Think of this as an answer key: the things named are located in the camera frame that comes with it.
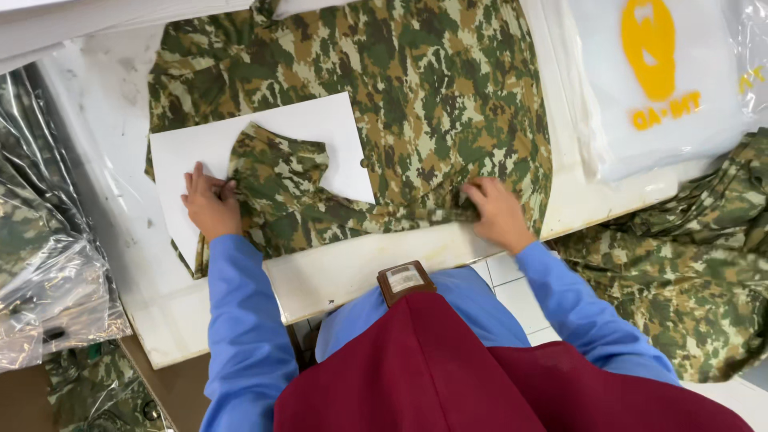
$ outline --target hand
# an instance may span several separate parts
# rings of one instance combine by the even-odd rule
[[[478,177],[462,186],[462,190],[475,203],[480,222],[475,234],[495,243],[511,254],[519,254],[536,237],[525,224],[522,206],[515,194],[508,192],[497,178]]]
[[[197,162],[192,174],[185,173],[187,194],[181,195],[190,219],[207,241],[225,234],[243,234],[240,205],[235,199],[235,181],[224,181],[203,174]]]

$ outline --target person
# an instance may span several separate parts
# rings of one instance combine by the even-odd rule
[[[181,199],[210,241],[203,431],[750,430],[680,387],[647,337],[527,229],[495,178],[462,186],[480,215],[475,233],[515,256],[563,342],[531,347],[463,267],[432,273],[436,294],[390,309],[378,287],[343,305],[322,323],[318,364],[299,375],[262,255],[242,235],[236,185],[200,163],[185,180]]]

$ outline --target blue shirt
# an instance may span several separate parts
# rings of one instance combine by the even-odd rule
[[[669,360],[648,344],[647,337],[618,317],[543,244],[529,245],[516,258],[554,330],[592,364],[680,385]],[[261,264],[261,253],[245,237],[225,235],[210,243],[210,366],[205,395],[211,404],[202,431],[272,430],[275,400],[299,373]],[[485,346],[531,346],[520,323],[475,270],[438,271],[430,278]],[[317,360],[328,358],[386,311],[377,287],[342,306],[323,321]]]

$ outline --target maroon hijab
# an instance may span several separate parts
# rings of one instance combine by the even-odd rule
[[[565,342],[484,347],[442,296],[415,293],[293,380],[274,430],[752,429],[693,391],[598,369]]]

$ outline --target white table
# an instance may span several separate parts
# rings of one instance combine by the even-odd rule
[[[536,44],[554,159],[544,239],[669,198],[681,181],[702,173],[705,164],[699,163],[656,170],[613,186],[588,184],[541,25],[541,6],[537,0],[522,3]],[[84,206],[94,218],[125,310],[155,368],[205,353],[210,320],[207,281],[192,281],[176,258],[154,184],[143,174],[147,72],[161,32],[159,26],[91,36],[68,42],[65,50],[39,62],[82,161],[75,164],[75,177],[95,190],[83,197]],[[447,224],[366,235],[267,261],[264,269],[288,324],[359,296],[376,285],[376,273],[383,268],[418,259],[434,271],[498,252],[475,237],[471,226]]]

